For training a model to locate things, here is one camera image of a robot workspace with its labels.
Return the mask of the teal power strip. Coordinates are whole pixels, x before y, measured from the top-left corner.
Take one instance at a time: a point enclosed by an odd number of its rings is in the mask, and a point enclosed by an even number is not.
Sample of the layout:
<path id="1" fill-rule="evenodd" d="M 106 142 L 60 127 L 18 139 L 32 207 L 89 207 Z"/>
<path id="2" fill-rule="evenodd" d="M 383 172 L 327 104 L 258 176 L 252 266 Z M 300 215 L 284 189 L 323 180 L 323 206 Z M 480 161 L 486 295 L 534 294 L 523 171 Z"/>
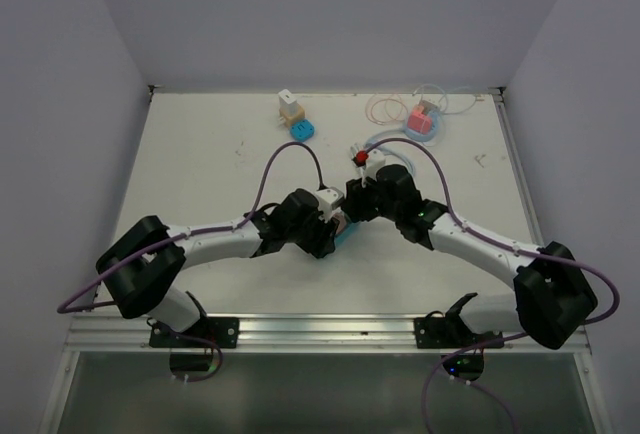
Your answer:
<path id="1" fill-rule="evenodd" d="M 347 239 L 356 232 L 359 227 L 358 223 L 347 223 L 336 231 L 334 245 L 337 249 L 344 245 Z"/>

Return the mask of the blue square adapter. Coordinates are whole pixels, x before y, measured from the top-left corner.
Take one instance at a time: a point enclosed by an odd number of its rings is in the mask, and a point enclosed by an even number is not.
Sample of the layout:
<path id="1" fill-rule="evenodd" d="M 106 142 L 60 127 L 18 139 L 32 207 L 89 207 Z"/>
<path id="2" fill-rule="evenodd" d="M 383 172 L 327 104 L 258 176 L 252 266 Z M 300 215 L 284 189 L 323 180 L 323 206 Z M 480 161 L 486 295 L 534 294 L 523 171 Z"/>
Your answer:
<path id="1" fill-rule="evenodd" d="M 315 127 L 309 120 L 303 119 L 292 124 L 289 133 L 294 141 L 304 143 L 314 136 Z"/>

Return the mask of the white charger plug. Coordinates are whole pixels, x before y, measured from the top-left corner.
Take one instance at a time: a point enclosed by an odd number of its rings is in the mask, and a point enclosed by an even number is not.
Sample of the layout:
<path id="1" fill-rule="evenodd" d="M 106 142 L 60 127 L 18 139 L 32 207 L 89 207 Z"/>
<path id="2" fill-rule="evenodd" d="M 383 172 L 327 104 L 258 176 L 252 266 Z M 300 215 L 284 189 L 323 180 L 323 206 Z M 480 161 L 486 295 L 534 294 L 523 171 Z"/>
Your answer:
<path id="1" fill-rule="evenodd" d="M 288 89 L 282 89 L 278 92 L 278 100 L 282 115 L 293 116 L 298 112 L 298 100 Z"/>

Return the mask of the tan wooden socket cube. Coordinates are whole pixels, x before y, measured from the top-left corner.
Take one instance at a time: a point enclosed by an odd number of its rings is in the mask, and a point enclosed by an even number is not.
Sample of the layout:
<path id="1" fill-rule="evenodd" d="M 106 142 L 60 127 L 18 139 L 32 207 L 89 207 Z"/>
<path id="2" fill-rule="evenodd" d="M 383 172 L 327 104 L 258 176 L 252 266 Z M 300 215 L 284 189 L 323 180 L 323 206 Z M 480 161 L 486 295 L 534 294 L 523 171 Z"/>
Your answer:
<path id="1" fill-rule="evenodd" d="M 306 112 L 303 107 L 300 105 L 295 105 L 292 108 L 279 108 L 278 112 L 278 123 L 280 125 L 285 126 L 286 128 L 290 128 L 298 122 L 301 122 L 306 119 Z"/>

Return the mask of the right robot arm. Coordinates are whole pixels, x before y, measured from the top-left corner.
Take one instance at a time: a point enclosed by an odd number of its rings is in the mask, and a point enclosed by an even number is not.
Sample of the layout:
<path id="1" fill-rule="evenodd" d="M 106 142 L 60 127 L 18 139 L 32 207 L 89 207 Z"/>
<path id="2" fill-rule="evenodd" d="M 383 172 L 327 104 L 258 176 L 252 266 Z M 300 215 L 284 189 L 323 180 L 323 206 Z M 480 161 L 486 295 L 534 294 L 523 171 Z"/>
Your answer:
<path id="1" fill-rule="evenodd" d="M 557 350 L 597 306 L 566 246 L 491 239 L 488 231 L 456 220 L 448 206 L 424 198 L 403 166 L 348 181 L 342 209 L 353 222 L 387 219 L 407 241 L 462 259 L 511 289 L 509 295 L 468 293 L 440 316 L 425 316 L 424 329 L 439 347 L 467 347 L 521 332 Z"/>

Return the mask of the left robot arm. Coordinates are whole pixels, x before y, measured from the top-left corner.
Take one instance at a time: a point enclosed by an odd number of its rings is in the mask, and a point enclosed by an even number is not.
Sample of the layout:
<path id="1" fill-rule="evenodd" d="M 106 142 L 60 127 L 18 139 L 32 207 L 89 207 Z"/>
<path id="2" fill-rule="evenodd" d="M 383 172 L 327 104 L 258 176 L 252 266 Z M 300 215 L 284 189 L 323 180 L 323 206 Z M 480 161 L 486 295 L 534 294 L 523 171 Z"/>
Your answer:
<path id="1" fill-rule="evenodd" d="M 173 286 L 186 269 L 232 258 L 257 258 L 294 244 L 321 259 L 335 250 L 344 195 L 335 188 L 297 189 L 269 213 L 206 226 L 168 226 L 146 216 L 96 263 L 97 273 L 125 319 L 148 316 L 172 330 L 185 346 L 208 333 L 206 313 L 195 297 Z"/>

